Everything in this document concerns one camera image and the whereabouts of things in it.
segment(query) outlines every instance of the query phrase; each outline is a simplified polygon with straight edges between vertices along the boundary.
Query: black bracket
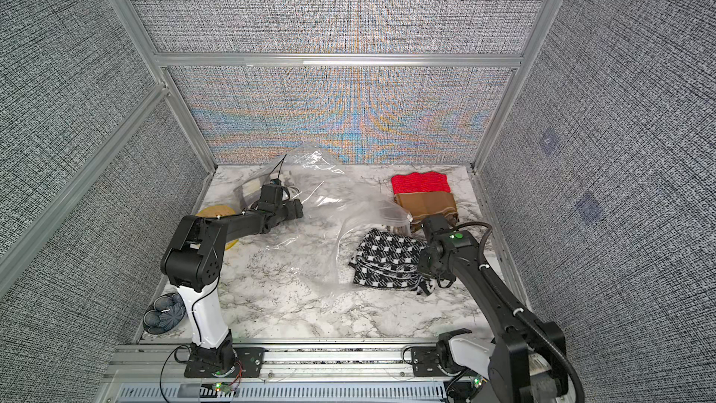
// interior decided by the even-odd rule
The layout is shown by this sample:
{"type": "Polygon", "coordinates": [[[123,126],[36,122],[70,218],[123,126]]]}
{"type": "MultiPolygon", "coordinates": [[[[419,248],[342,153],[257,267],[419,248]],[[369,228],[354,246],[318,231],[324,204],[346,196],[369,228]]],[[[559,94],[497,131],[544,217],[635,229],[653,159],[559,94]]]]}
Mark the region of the black bracket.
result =
{"type": "MultiPolygon", "coordinates": [[[[410,365],[416,377],[449,377],[443,372],[437,357],[437,347],[411,347],[410,365]]],[[[468,371],[466,377],[477,376],[476,372],[468,371]]]]}
{"type": "MultiPolygon", "coordinates": [[[[264,349],[260,347],[233,348],[236,354],[236,362],[241,362],[243,369],[241,370],[241,378],[258,378],[261,374],[261,366],[264,364],[264,349]]],[[[213,375],[210,370],[206,369],[202,363],[187,363],[184,370],[184,377],[187,378],[236,378],[238,376],[238,366],[232,372],[224,377],[213,375]]]]}

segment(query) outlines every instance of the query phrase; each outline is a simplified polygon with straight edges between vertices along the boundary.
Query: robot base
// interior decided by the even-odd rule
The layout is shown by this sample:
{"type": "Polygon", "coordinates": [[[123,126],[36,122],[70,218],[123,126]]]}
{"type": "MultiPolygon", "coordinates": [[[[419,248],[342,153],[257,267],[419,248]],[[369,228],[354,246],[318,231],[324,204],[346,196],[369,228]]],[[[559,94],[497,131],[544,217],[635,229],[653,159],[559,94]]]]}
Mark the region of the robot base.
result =
{"type": "Polygon", "coordinates": [[[264,349],[262,348],[233,349],[234,355],[236,355],[235,366],[229,372],[222,374],[223,371],[220,367],[201,361],[193,352],[194,349],[192,349],[192,355],[184,370],[186,378],[235,378],[238,376],[238,363],[241,363],[242,378],[258,378],[261,374],[261,365],[264,363],[264,349]]]}

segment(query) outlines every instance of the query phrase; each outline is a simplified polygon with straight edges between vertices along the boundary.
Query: red knit fabric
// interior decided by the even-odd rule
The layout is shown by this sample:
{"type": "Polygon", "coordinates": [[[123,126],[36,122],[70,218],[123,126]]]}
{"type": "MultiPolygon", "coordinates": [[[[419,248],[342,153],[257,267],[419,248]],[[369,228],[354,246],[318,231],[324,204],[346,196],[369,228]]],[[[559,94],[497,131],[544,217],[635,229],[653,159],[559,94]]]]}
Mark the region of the red knit fabric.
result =
{"type": "Polygon", "coordinates": [[[390,178],[393,183],[393,193],[418,192],[448,192],[448,177],[442,173],[410,173],[409,175],[396,175],[390,178]]]}

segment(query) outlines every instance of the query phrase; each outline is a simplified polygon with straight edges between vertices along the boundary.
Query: aluminum frame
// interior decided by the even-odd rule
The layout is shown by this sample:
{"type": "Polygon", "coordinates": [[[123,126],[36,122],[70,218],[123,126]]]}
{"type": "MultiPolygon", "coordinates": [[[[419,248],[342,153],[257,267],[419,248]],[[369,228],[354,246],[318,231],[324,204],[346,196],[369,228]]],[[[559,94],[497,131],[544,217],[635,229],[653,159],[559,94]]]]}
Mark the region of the aluminum frame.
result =
{"type": "Polygon", "coordinates": [[[490,155],[490,150],[495,145],[495,141],[500,135],[500,130],[502,130],[507,117],[510,115],[512,106],[515,104],[515,100],[520,94],[520,90],[530,73],[530,69],[537,58],[537,54],[542,48],[542,44],[549,33],[549,29],[551,28],[552,23],[557,16],[557,11],[563,1],[564,0],[544,0],[542,8],[540,9],[539,14],[537,14],[535,23],[532,26],[530,37],[525,44],[525,49],[523,51],[524,62],[520,68],[517,69],[512,78],[510,78],[505,89],[505,93],[503,94],[503,98],[500,101],[500,104],[497,105],[495,112],[493,112],[490,122],[488,123],[488,127],[480,140],[478,152],[475,153],[475,160],[472,163],[475,171],[481,170],[485,165],[485,161],[490,155]]]}
{"type": "Polygon", "coordinates": [[[155,85],[0,258],[0,277],[3,278],[0,281],[0,299],[167,93],[164,85],[155,85]]]}
{"type": "Polygon", "coordinates": [[[518,54],[454,53],[157,53],[159,66],[385,66],[385,67],[502,67],[519,68],[518,54]]]}
{"type": "MultiPolygon", "coordinates": [[[[402,361],[408,346],[434,346],[436,338],[336,338],[336,339],[234,339],[235,347],[266,349],[259,378],[247,382],[365,382],[365,381],[444,381],[444,377],[420,377],[412,374],[410,364],[402,361]],[[352,352],[341,352],[351,349],[352,352]]],[[[94,401],[113,401],[122,383],[156,383],[157,373],[176,346],[171,344],[119,345],[94,401]]],[[[409,362],[409,353],[405,354],[409,362]]],[[[162,381],[191,383],[216,380],[184,378],[184,364],[169,361],[162,381]]]]}
{"type": "Polygon", "coordinates": [[[147,69],[154,77],[157,84],[166,85],[170,89],[169,105],[174,113],[174,117],[179,123],[179,127],[184,132],[184,135],[189,140],[194,153],[201,161],[204,169],[208,173],[213,173],[216,170],[216,160],[209,145],[206,143],[201,130],[196,124],[196,121],[191,116],[191,111],[184,103],[183,98],[176,85],[172,80],[169,73],[162,69],[155,60],[156,48],[154,42],[149,37],[147,29],[139,19],[139,14],[135,10],[131,0],[109,0],[114,8],[115,13],[120,18],[120,21],[125,27],[130,39],[135,45],[135,48],[139,52],[139,55],[144,60],[147,69]]]}
{"type": "Polygon", "coordinates": [[[512,257],[512,253],[510,252],[510,248],[508,247],[505,235],[500,228],[500,223],[497,220],[497,215],[492,209],[487,190],[485,189],[485,186],[480,180],[478,174],[472,175],[472,177],[470,178],[470,183],[472,184],[472,190],[475,191],[475,196],[478,198],[480,212],[493,227],[493,247],[495,248],[495,253],[497,254],[497,260],[500,262],[500,266],[502,267],[502,273],[505,277],[505,283],[507,287],[514,293],[515,297],[517,297],[517,299],[524,303],[529,310],[532,310],[532,305],[530,304],[529,297],[527,296],[525,285],[522,282],[520,273],[517,271],[517,265],[515,264],[515,261],[512,257]]]}

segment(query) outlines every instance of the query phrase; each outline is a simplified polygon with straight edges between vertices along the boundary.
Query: black cable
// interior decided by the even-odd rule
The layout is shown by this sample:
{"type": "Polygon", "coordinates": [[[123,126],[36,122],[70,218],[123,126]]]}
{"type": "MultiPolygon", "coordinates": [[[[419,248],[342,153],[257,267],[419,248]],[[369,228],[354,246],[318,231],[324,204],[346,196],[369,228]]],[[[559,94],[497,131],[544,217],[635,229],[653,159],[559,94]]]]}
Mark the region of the black cable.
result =
{"type": "Polygon", "coordinates": [[[481,221],[463,222],[462,224],[452,226],[452,228],[455,230],[458,230],[458,229],[462,229],[462,228],[469,228],[470,226],[481,226],[483,228],[488,228],[489,231],[492,232],[492,226],[486,222],[481,222],[481,221]]]}
{"type": "MultiPolygon", "coordinates": [[[[487,230],[483,234],[483,237],[480,239],[480,244],[478,245],[478,262],[480,262],[481,264],[488,264],[488,261],[485,258],[485,244],[487,243],[488,237],[492,233],[492,226],[486,222],[466,222],[461,225],[455,226],[455,230],[468,226],[482,226],[484,228],[487,228],[487,230]]],[[[502,300],[511,311],[514,312],[515,318],[522,321],[522,323],[525,324],[525,327],[529,328],[529,330],[535,336],[540,338],[542,342],[547,346],[549,351],[555,356],[555,358],[557,358],[557,361],[562,364],[562,367],[564,367],[564,370],[566,370],[567,374],[572,379],[572,384],[574,385],[574,393],[576,395],[575,402],[584,403],[584,388],[582,387],[581,380],[577,375],[577,371],[574,369],[574,367],[569,362],[564,353],[562,353],[559,347],[555,345],[550,340],[550,338],[547,337],[547,335],[542,331],[540,327],[537,327],[537,325],[533,321],[530,321],[529,319],[525,318],[522,311],[516,311],[518,308],[524,306],[521,302],[519,302],[519,300],[517,300],[516,298],[507,299],[506,296],[504,296],[502,292],[500,292],[499,287],[493,282],[493,277],[491,275],[488,275],[482,269],[480,269],[480,271],[485,278],[485,282],[488,283],[492,291],[494,291],[497,297],[502,300]],[[520,307],[515,306],[514,301],[516,301],[520,305],[520,307]]]]}
{"type": "Polygon", "coordinates": [[[452,286],[452,283],[455,283],[455,280],[457,280],[457,278],[449,279],[449,278],[442,278],[440,276],[437,276],[435,279],[436,279],[437,287],[442,288],[442,289],[450,288],[452,286]],[[449,283],[447,285],[443,286],[443,284],[442,284],[443,280],[449,281],[449,283]]]}
{"type": "Polygon", "coordinates": [[[445,387],[445,394],[447,395],[451,387],[453,387],[455,383],[457,383],[460,378],[463,378],[468,372],[470,372],[470,369],[465,367],[463,370],[460,371],[459,374],[455,375],[452,380],[447,383],[447,386],[445,387]]]}
{"type": "Polygon", "coordinates": [[[179,349],[181,349],[182,347],[184,347],[191,353],[191,347],[187,346],[186,344],[183,344],[181,346],[176,346],[174,348],[174,350],[169,354],[169,356],[167,356],[167,358],[164,360],[164,364],[162,365],[162,370],[161,370],[161,372],[159,372],[159,392],[162,394],[162,398],[164,398],[164,401],[167,403],[171,403],[171,402],[167,399],[167,396],[164,394],[164,389],[162,388],[162,375],[164,375],[164,368],[167,366],[167,362],[169,361],[169,358],[172,357],[172,355],[174,355],[174,360],[176,360],[177,363],[186,364],[186,361],[179,361],[179,359],[177,359],[177,351],[179,349]]]}
{"type": "Polygon", "coordinates": [[[199,300],[204,299],[206,296],[210,296],[211,293],[216,291],[216,289],[219,287],[220,280],[221,280],[221,273],[219,273],[219,276],[217,276],[217,278],[216,278],[216,286],[214,287],[214,289],[211,290],[210,293],[205,294],[204,296],[201,296],[199,299],[194,300],[194,303],[191,304],[191,317],[194,319],[194,325],[196,325],[196,331],[197,331],[197,333],[199,333],[199,342],[197,343],[197,345],[201,344],[201,328],[199,328],[199,323],[196,321],[196,316],[194,315],[194,305],[199,303],[199,300]]]}
{"type": "Polygon", "coordinates": [[[482,385],[481,383],[478,384],[477,387],[475,388],[475,391],[472,393],[472,395],[470,395],[470,397],[465,400],[465,403],[472,403],[475,400],[475,398],[477,398],[478,394],[480,393],[481,390],[483,390],[484,387],[485,386],[482,385]]]}
{"type": "Polygon", "coordinates": [[[283,161],[286,160],[286,156],[288,156],[288,154],[283,155],[281,163],[279,164],[279,174],[276,176],[277,179],[281,179],[281,168],[283,168],[283,161]]]}
{"type": "Polygon", "coordinates": [[[411,348],[412,348],[412,346],[407,346],[407,347],[405,347],[405,348],[403,349],[403,352],[400,354],[400,359],[403,360],[404,363],[410,364],[410,365],[412,366],[412,363],[409,363],[409,362],[405,361],[405,353],[406,353],[408,350],[410,350],[411,348]]]}
{"type": "Polygon", "coordinates": [[[276,165],[273,166],[273,170],[268,173],[268,176],[271,176],[271,174],[272,174],[273,172],[275,172],[277,168],[279,168],[279,165],[281,165],[281,162],[283,161],[283,158],[279,161],[278,164],[276,164],[276,165]]]}
{"type": "Polygon", "coordinates": [[[557,361],[559,361],[562,364],[562,367],[567,371],[567,374],[572,379],[572,384],[574,385],[574,393],[576,395],[574,401],[576,403],[584,403],[584,388],[582,387],[581,380],[579,379],[579,375],[577,375],[577,371],[572,366],[572,363],[569,362],[567,357],[562,353],[562,351],[557,347],[550,338],[547,337],[547,335],[544,334],[544,332],[540,329],[540,327],[537,327],[537,324],[535,324],[533,321],[530,321],[528,318],[525,318],[522,312],[518,312],[515,314],[515,317],[522,321],[523,324],[527,326],[535,335],[537,335],[542,342],[547,345],[547,348],[550,352],[557,358],[557,361]]]}

